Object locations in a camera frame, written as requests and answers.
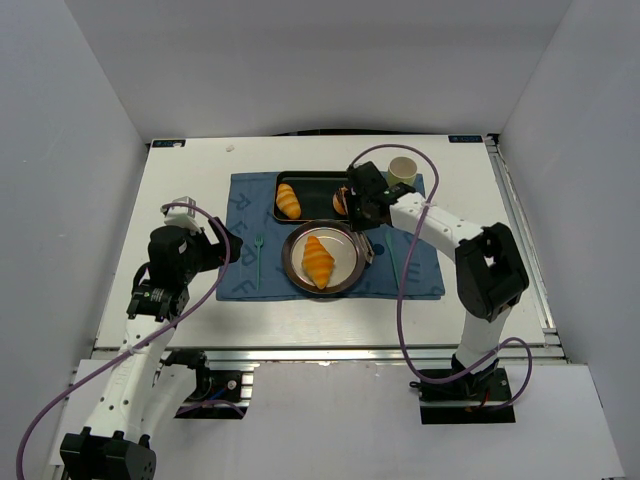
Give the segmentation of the metal tongs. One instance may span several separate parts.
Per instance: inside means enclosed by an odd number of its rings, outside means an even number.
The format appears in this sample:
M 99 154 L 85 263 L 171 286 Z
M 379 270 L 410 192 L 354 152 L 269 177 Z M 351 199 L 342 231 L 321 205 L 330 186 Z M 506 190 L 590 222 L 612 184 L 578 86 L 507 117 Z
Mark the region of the metal tongs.
M 335 193 L 342 194 L 347 205 L 347 194 L 349 193 L 349 189 L 346 186 L 341 186 Z M 368 237 L 363 232 L 355 232 L 354 235 L 357 238 L 358 243 L 361 246 L 361 249 L 363 250 L 366 262 L 369 265 L 371 265 L 373 263 L 375 253 Z

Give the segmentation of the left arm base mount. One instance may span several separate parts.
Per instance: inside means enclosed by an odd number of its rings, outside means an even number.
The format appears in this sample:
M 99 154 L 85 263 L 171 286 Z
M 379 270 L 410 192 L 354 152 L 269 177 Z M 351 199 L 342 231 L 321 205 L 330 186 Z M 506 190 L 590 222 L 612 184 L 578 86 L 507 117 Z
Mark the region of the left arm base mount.
M 228 367 L 214 368 L 204 351 L 174 350 L 160 361 L 163 367 L 181 366 L 195 380 L 195 388 L 179 407 L 177 419 L 241 420 L 244 373 Z

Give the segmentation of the orange striped croissant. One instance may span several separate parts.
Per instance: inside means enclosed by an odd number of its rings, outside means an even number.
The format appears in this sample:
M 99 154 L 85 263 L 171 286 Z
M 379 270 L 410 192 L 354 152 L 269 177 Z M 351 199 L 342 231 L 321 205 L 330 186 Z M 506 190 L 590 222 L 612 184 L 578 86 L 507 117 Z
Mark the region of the orange striped croissant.
M 302 268 L 316 288 L 324 290 L 329 283 L 335 260 L 316 236 L 309 236 L 304 246 Z

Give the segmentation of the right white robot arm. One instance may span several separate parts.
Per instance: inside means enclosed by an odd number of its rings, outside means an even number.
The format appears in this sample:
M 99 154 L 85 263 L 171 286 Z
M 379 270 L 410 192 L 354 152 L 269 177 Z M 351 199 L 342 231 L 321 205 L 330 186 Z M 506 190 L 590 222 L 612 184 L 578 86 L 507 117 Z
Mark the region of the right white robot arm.
M 350 226 L 365 230 L 386 224 L 412 235 L 406 263 L 422 241 L 449 258 L 465 319 L 451 374 L 430 378 L 405 361 L 422 382 L 444 385 L 466 376 L 482 378 L 496 368 L 504 325 L 529 286 L 529 278 L 508 226 L 479 226 L 435 206 L 404 183 L 389 186 L 371 162 L 347 169 Z

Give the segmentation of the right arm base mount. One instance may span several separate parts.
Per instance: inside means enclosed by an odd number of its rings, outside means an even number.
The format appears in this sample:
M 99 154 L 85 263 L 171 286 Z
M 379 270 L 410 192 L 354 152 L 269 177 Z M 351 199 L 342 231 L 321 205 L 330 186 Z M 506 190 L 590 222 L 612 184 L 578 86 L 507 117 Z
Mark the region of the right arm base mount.
M 423 425 L 514 424 L 507 372 L 497 362 L 486 371 L 444 384 L 411 381 Z

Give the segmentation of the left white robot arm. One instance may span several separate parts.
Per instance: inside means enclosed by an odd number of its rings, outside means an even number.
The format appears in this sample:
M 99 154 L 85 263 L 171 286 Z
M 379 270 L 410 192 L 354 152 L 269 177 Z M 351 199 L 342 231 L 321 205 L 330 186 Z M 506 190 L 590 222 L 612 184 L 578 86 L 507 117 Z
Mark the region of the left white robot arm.
M 202 352 L 165 352 L 176 319 L 188 308 L 191 281 L 240 257 L 242 239 L 217 217 L 208 223 L 215 243 L 186 214 L 169 216 L 151 233 L 148 260 L 132 282 L 123 358 L 109 366 L 106 386 L 82 430 L 61 442 L 70 478 L 153 478 L 157 457 L 151 442 L 160 426 L 184 402 L 211 394 L 213 377 Z

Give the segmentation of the orange sugared bun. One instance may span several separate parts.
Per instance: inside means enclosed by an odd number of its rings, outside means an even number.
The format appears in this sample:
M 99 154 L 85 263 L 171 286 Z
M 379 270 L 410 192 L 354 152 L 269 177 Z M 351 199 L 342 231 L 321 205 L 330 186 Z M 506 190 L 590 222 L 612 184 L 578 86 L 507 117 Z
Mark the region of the orange sugared bun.
M 348 214 L 348 209 L 346 205 L 346 201 L 342 194 L 335 193 L 332 199 L 333 208 L 338 215 L 346 216 Z

